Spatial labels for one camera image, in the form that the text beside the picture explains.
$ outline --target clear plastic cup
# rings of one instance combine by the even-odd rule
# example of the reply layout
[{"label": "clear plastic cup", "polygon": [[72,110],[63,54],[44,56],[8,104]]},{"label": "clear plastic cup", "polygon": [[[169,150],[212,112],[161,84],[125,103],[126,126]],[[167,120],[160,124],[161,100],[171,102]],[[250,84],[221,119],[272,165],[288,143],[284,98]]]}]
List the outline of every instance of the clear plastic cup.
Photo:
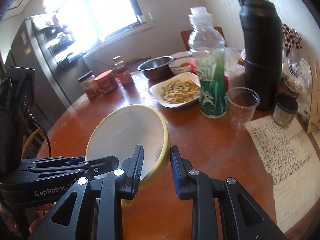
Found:
[{"label": "clear plastic cup", "polygon": [[244,131],[244,124],[252,119],[256,107],[260,104],[260,97],[249,88],[235,87],[229,89],[227,99],[231,127],[236,131]]}]

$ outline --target white bottle cap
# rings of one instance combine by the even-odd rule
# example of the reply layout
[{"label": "white bottle cap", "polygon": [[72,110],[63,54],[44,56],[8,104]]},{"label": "white bottle cap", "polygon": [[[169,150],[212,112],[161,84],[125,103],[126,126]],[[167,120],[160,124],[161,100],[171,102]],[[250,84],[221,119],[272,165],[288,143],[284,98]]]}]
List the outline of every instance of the white bottle cap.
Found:
[{"label": "white bottle cap", "polygon": [[189,20],[193,26],[205,24],[213,25],[212,14],[208,13],[205,7],[191,8],[191,13],[192,14],[189,15]]}]

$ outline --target silver bolt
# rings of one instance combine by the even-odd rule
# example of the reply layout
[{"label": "silver bolt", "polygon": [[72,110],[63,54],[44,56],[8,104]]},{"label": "silver bolt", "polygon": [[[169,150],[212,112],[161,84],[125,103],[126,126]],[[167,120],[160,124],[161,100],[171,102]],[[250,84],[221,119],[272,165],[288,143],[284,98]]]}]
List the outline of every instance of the silver bolt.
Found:
[{"label": "silver bolt", "polygon": [[234,185],[234,184],[236,184],[236,179],[234,179],[234,178],[227,178],[227,182],[229,183],[229,184],[231,184],[231,185]]},{"label": "silver bolt", "polygon": [[124,174],[124,171],[121,169],[117,169],[113,172],[113,174],[116,176],[121,176],[122,174]]},{"label": "silver bolt", "polygon": [[88,181],[87,178],[83,177],[83,178],[78,179],[78,184],[83,185],[83,184],[86,184],[87,181]]},{"label": "silver bolt", "polygon": [[192,169],[192,170],[189,171],[189,174],[192,175],[192,176],[197,176],[199,174],[199,171],[195,170],[195,169]]}]

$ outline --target red brown tabletop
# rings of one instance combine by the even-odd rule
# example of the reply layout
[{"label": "red brown tabletop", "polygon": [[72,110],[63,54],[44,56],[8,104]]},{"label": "red brown tabletop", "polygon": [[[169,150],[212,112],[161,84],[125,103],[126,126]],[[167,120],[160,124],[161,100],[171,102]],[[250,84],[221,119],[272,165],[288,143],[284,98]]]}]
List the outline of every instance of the red brown tabletop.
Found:
[{"label": "red brown tabletop", "polygon": [[[84,156],[91,134],[108,114],[132,104],[151,106],[163,115],[171,144],[178,146],[182,158],[190,160],[194,168],[210,178],[236,178],[276,221],[272,177],[266,172],[247,131],[233,130],[228,114],[219,119],[203,116],[198,103],[177,109],[165,108],[149,92],[149,88],[157,82],[148,81],[142,73],[135,73],[133,79],[134,83],[125,87],[120,85],[118,89],[101,94],[92,101],[85,94],[81,96],[48,133],[52,156]],[[256,111],[253,119],[269,114],[271,111]],[[312,134],[308,136],[320,156],[315,139]],[[38,157],[48,157],[46,142]],[[320,201],[286,233],[287,238],[299,239],[319,211]],[[122,208],[122,217],[126,240],[189,239],[192,201],[177,198],[168,165],[158,181],[139,191],[132,206]]]}]

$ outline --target stainless steel pot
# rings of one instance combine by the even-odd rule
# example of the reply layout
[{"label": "stainless steel pot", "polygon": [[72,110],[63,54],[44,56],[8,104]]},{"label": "stainless steel pot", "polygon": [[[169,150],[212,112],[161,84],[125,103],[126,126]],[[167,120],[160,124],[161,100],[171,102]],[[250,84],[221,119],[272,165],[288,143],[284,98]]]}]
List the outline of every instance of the stainless steel pot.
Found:
[{"label": "stainless steel pot", "polygon": [[163,79],[172,74],[169,64],[174,60],[171,56],[157,57],[142,63],[138,70],[150,80]]},{"label": "stainless steel pot", "polygon": [[298,107],[295,98],[285,93],[278,93],[276,94],[276,106],[272,118],[277,124],[288,126],[296,115]]}]

